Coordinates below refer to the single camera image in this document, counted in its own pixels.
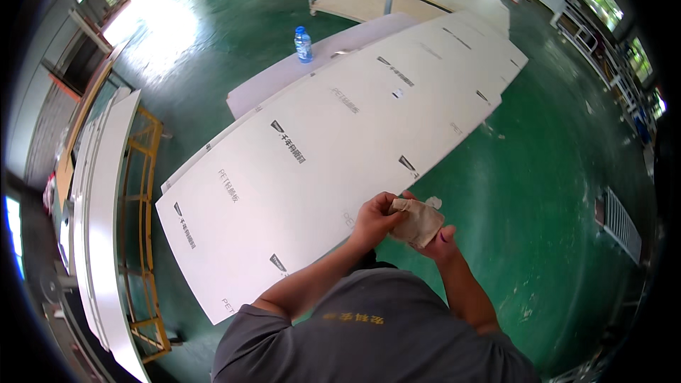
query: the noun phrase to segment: hand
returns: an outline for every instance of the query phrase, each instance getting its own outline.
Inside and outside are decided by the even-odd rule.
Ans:
[[[402,196],[408,200],[417,200],[417,198],[409,191],[403,191]],[[438,266],[447,264],[451,259],[456,259],[461,255],[459,247],[454,241],[454,233],[456,227],[448,225],[435,234],[430,243],[422,249],[416,249],[419,253],[427,258],[431,258]]]
[[[370,251],[379,245],[388,231],[402,222],[407,212],[398,211],[388,215],[387,211],[397,196],[389,192],[381,192],[365,202],[357,214],[357,222],[348,243],[355,244],[363,251]]]

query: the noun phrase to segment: green epoxy floor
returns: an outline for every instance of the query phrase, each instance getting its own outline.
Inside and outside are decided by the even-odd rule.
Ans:
[[[458,227],[458,244],[501,327],[549,377],[590,356],[633,269],[608,236],[597,237],[594,197],[610,185],[650,239],[654,193],[638,141],[619,120],[621,108],[549,27],[549,10],[504,2],[511,41],[529,63],[486,123],[412,191],[443,200],[441,211]],[[227,93],[294,52],[296,26],[319,40],[355,24],[324,13],[311,17],[307,0],[167,4],[174,12],[145,14],[144,21],[125,15],[132,39],[115,65],[143,89],[143,105],[175,136],[161,142],[155,198],[168,176],[234,121]],[[180,382],[208,381],[231,320],[210,324],[156,216],[153,249],[164,321],[170,335],[186,340],[155,364]],[[444,296],[429,259],[390,240],[377,252],[379,260],[413,271]]]

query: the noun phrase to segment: wooden shelf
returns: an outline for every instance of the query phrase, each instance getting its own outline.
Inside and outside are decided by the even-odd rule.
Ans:
[[[383,16],[386,0],[315,0],[311,11],[338,15],[349,20],[364,22]],[[419,22],[429,21],[446,14],[446,11],[422,0],[392,0],[392,13],[403,12]]]

